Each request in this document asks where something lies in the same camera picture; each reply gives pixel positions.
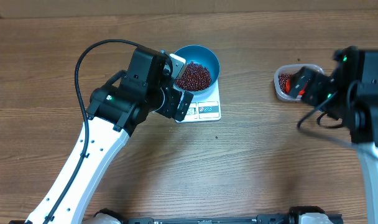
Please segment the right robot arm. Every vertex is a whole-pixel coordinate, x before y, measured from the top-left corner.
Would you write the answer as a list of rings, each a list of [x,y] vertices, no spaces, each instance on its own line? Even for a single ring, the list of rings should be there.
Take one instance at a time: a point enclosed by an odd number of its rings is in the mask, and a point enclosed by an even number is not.
[[[354,149],[361,164],[367,219],[378,223],[378,50],[355,46],[337,50],[337,67],[326,76],[302,67],[290,79],[288,94],[323,115],[341,120],[350,142],[336,143]]]

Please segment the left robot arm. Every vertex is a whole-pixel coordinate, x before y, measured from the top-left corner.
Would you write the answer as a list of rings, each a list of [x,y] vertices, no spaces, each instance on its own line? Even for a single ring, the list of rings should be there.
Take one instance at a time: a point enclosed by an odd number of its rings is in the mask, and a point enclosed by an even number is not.
[[[24,223],[81,223],[116,154],[151,112],[183,121],[193,94],[174,89],[187,67],[178,55],[137,46],[127,70],[95,89],[69,158],[44,199]]]

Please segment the red measuring scoop blue handle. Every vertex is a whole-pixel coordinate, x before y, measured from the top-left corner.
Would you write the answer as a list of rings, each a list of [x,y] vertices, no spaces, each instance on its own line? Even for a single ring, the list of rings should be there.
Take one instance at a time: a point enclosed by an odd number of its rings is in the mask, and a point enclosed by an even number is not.
[[[289,94],[290,90],[292,89],[291,88],[291,81],[290,80],[287,80],[285,82],[285,93],[286,94]],[[303,94],[305,93],[305,89],[302,89],[300,92],[299,92],[299,95],[302,96]]]

